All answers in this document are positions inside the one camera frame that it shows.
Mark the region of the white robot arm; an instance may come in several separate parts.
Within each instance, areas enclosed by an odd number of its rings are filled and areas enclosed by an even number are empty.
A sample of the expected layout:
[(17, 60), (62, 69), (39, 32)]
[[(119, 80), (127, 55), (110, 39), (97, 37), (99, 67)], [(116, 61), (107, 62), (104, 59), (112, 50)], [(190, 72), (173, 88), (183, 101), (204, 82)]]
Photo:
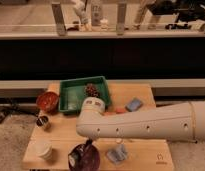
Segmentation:
[(205, 141), (205, 101), (185, 102), (117, 115), (104, 115), (103, 100), (83, 101), (76, 132), (99, 138)]

